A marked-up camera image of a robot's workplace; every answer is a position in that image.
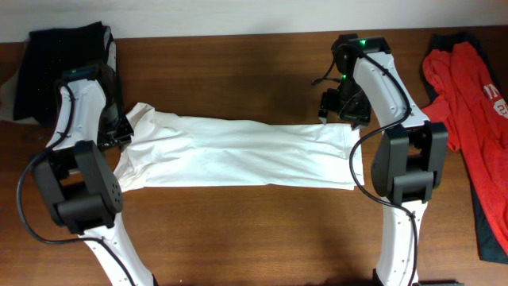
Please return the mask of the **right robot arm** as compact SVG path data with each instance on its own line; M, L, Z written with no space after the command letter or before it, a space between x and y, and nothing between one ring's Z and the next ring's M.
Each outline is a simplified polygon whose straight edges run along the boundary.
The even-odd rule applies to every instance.
M383 207L382 249L368 285L419 285L420 227L433 190L440 183L448 131L419 109L395 67L384 37L340 35L331 46L330 66L340 72L335 89L322 94L318 117L329 113L368 126L375 115L379 128L364 135L350 154L368 139L381 140L371 165L375 193L365 195Z

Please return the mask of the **white t-shirt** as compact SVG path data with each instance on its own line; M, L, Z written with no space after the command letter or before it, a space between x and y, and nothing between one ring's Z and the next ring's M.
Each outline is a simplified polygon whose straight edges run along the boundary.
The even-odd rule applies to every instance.
M268 125L179 116L139 102L114 175L144 187L282 185L352 190L364 183L360 134L348 124Z

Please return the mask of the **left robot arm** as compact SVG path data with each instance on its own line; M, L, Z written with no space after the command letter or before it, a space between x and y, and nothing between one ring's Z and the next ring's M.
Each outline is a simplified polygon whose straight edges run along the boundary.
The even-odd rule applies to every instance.
M36 240L48 244L85 243L113 285L155 285L122 218L122 189L103 153L124 149L133 128L121 112L119 78L107 64L64 71L56 81L60 109L45 149L28 167L51 219L71 238Z

